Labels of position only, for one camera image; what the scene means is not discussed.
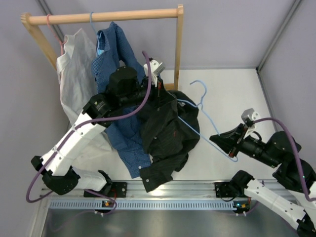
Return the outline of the black pinstriped shirt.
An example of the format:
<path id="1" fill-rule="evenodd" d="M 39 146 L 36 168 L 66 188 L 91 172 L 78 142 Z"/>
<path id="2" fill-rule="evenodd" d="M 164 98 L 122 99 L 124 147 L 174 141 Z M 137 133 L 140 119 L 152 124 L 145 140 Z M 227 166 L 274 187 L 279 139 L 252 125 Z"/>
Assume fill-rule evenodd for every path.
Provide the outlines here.
<path id="1" fill-rule="evenodd" d="M 189 151 L 199 142 L 198 108 L 183 92 L 170 90 L 162 96 L 162 106 L 148 101 L 137 113 L 145 153 L 153 158 L 150 166 L 140 170 L 146 192 L 173 179 L 187 163 Z"/>

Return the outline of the light blue hanger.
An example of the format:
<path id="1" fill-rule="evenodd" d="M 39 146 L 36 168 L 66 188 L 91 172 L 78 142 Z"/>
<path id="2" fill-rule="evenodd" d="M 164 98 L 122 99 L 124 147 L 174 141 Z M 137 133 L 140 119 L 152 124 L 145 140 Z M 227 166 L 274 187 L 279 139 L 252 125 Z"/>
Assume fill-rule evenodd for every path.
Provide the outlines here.
<path id="1" fill-rule="evenodd" d="M 197 104 L 194 104 L 193 102 L 189 102 L 188 100 L 184 100 L 184 99 L 177 99 L 178 102 L 182 102 L 186 105 L 190 105 L 193 108 L 197 108 L 199 111 L 201 111 L 207 118 L 208 120 L 211 122 L 213 128 L 215 129 L 216 133 L 219 135 L 219 130 L 217 128 L 217 126 L 215 125 L 213 119 L 211 118 L 211 116 L 203 109 L 203 101 L 204 98 L 207 94 L 207 86 L 206 84 L 201 81 L 201 80 L 195 80 L 193 82 L 190 83 L 190 85 L 194 84 L 194 83 L 200 83 L 203 88 L 204 88 L 204 93 L 200 98 L 200 102 Z M 223 156 L 225 156 L 226 158 L 228 158 L 230 161 L 232 162 L 238 162 L 238 157 L 234 157 L 231 158 L 229 157 L 226 153 L 224 153 L 222 150 L 220 150 L 218 147 L 216 147 L 209 139 L 207 139 L 206 137 L 204 137 L 202 134 L 200 134 L 200 132 L 198 132 L 197 130 L 195 130 L 191 125 L 189 125 L 183 118 L 181 118 L 180 116 L 178 116 L 178 119 L 184 123 L 191 131 L 193 131 L 195 134 L 197 134 L 200 138 L 202 138 L 204 141 L 206 141 L 208 144 L 210 144 L 213 148 L 215 148 L 218 152 L 220 152 Z"/>

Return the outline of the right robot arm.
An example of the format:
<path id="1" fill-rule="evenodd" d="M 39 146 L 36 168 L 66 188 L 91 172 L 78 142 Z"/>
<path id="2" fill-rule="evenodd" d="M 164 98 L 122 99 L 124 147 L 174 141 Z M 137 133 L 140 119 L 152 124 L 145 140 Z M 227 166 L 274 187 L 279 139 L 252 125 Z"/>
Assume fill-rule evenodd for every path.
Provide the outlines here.
<path id="1" fill-rule="evenodd" d="M 239 170 L 229 182 L 218 188 L 217 196 L 229 193 L 233 198 L 253 198 L 285 220 L 300 237 L 316 235 L 316 203 L 305 199 L 301 180 L 306 183 L 308 194 L 316 196 L 316 173 L 304 160 L 300 160 L 303 173 L 299 174 L 294 152 L 284 131 L 274 133 L 268 142 L 253 138 L 248 133 L 246 124 L 239 124 L 235 129 L 220 135 L 210 136 L 229 157 L 238 153 L 247 155 L 271 168 L 275 168 L 273 177 L 288 190 L 298 201 L 290 202 L 274 193 L 244 170 Z"/>

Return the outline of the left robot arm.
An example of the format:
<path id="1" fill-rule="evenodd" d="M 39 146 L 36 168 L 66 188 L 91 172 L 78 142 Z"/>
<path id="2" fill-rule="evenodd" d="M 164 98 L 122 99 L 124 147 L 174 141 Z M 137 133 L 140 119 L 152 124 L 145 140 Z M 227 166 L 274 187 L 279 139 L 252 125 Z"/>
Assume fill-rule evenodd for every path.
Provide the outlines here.
<path id="1" fill-rule="evenodd" d="M 92 190 L 101 197 L 111 193 L 112 181 L 102 170 L 88 171 L 73 166 L 81 151 L 108 128 L 113 121 L 133 116 L 148 100 L 156 101 L 165 91 L 160 77 L 163 66 L 157 62 L 144 65 L 145 76 L 138 81 L 132 67 L 119 67 L 109 76 L 104 92 L 91 97 L 78 119 L 64 137 L 42 156 L 31 160 L 44 184 L 54 193 Z"/>

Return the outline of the blue checked shirt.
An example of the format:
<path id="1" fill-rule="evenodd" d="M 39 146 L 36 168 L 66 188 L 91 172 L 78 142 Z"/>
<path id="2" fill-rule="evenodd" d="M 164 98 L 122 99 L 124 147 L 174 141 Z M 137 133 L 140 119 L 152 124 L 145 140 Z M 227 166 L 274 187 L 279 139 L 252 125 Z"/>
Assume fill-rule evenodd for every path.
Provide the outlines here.
<path id="1" fill-rule="evenodd" d="M 110 74 L 120 67 L 122 61 L 137 72 L 138 81 L 145 77 L 143 66 L 138 63 L 134 52 L 123 32 L 114 22 L 107 29 L 97 33 L 97 57 L 92 61 L 91 72 L 96 80 L 97 92 L 104 92 L 109 83 Z M 113 121 L 106 134 L 113 148 L 127 167 L 130 176 L 140 176 L 140 169 L 151 165 L 148 154 L 144 152 L 140 136 L 141 122 L 136 115 Z"/>

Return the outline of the blue hanger holding shirt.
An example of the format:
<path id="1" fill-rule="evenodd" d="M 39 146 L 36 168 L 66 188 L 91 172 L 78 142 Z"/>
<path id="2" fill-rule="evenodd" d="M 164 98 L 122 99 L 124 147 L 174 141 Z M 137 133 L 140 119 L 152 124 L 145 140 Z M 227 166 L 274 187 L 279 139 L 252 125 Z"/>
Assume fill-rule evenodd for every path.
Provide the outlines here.
<path id="1" fill-rule="evenodd" d="M 100 49 L 100 36 L 98 35 L 98 32 L 96 31 L 95 27 L 94 27 L 94 23 L 92 21 L 92 14 L 93 14 L 93 11 L 90 12 L 90 15 L 89 15 L 89 22 L 90 22 L 90 25 L 96 35 L 96 40 L 97 40 L 97 44 L 96 44 L 96 56 L 98 57 L 99 55 L 101 55 L 103 53 L 104 50 Z"/>

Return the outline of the white shirt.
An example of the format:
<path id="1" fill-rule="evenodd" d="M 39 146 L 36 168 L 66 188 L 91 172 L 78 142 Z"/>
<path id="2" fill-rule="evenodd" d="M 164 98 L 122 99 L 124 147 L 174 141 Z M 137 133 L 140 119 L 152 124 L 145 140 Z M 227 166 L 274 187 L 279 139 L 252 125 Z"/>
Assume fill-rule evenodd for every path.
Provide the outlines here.
<path id="1" fill-rule="evenodd" d="M 97 94 L 91 73 L 95 59 L 95 45 L 83 29 L 74 35 L 65 35 L 64 54 L 57 58 L 56 68 L 60 83 L 60 101 L 70 124 L 74 124 L 83 107 Z M 98 134 L 82 150 L 73 165 L 79 169 L 97 170 L 113 148 L 105 132 Z"/>

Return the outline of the wooden clothes rack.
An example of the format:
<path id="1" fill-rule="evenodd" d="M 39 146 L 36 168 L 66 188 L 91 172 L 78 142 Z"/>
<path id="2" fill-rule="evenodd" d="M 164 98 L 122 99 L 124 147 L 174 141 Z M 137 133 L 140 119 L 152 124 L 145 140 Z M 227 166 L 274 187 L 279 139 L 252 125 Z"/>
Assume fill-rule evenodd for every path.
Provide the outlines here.
<path id="1" fill-rule="evenodd" d="M 35 40 L 42 53 L 45 55 L 51 66 L 56 70 L 57 54 L 50 42 L 47 40 L 40 25 L 58 25 L 58 24 L 76 24 L 89 22 L 112 22 L 112 21 L 131 21 L 131 20 L 149 20 L 149 19 L 177 19 L 176 24 L 176 46 L 175 46 L 175 66 L 174 81 L 165 85 L 166 89 L 178 89 L 180 59 L 182 46 L 182 31 L 184 6 L 179 4 L 177 8 L 150 9 L 150 10 L 132 10 L 100 13 L 82 13 L 66 15 L 32 16 L 30 13 L 20 15 L 20 20 L 32 38 Z"/>

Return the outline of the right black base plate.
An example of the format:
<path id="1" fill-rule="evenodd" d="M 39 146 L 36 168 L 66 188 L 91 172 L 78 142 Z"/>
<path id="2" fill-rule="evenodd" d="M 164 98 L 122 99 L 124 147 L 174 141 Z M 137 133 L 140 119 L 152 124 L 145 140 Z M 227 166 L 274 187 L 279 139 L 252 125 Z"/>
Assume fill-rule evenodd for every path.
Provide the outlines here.
<path id="1" fill-rule="evenodd" d="M 234 200 L 235 198 L 245 198 L 246 196 L 240 188 L 234 187 L 230 182 L 215 182 L 215 194 L 217 198 L 227 201 Z"/>

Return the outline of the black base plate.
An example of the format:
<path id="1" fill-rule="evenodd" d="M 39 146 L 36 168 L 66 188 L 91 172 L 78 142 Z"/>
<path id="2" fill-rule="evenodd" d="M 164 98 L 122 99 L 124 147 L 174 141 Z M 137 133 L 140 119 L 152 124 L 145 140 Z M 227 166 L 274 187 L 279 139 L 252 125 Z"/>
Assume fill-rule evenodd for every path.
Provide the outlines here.
<path id="1" fill-rule="evenodd" d="M 234 200 L 235 198 L 245 198 L 246 196 L 240 188 L 234 187 L 230 182 L 215 182 L 215 194 L 217 198 L 227 201 Z"/>
<path id="2" fill-rule="evenodd" d="M 127 193 L 127 182 L 114 181 L 111 184 L 107 184 L 101 191 L 84 191 L 83 196 L 85 198 L 98 198 L 99 196 L 95 193 L 110 198 L 125 198 Z"/>

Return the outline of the aluminium mounting rail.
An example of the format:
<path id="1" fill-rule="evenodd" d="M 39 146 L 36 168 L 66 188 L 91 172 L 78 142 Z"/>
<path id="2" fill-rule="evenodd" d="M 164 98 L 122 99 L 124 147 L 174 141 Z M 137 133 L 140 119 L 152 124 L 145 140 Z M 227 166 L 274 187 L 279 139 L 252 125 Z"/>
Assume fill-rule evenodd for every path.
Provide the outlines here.
<path id="1" fill-rule="evenodd" d="M 215 199 L 218 189 L 218 180 L 173 180 L 147 193 L 141 180 L 122 180 L 126 182 L 127 192 L 125 199 Z M 264 180 L 265 187 L 287 200 L 295 200 L 294 196 L 277 181 Z M 51 194 L 58 198 L 83 198 L 84 191 L 72 190 L 65 195 Z"/>

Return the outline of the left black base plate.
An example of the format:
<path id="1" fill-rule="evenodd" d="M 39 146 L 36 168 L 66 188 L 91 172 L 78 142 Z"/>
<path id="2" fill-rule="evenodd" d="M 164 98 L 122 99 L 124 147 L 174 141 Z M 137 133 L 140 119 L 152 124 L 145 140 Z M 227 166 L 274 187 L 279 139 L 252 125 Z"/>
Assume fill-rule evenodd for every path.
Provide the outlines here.
<path id="1" fill-rule="evenodd" d="M 98 198 L 99 196 L 95 193 L 110 198 L 125 198 L 127 193 L 127 182 L 114 181 L 111 184 L 107 184 L 101 191 L 84 191 L 83 196 L 85 198 Z"/>

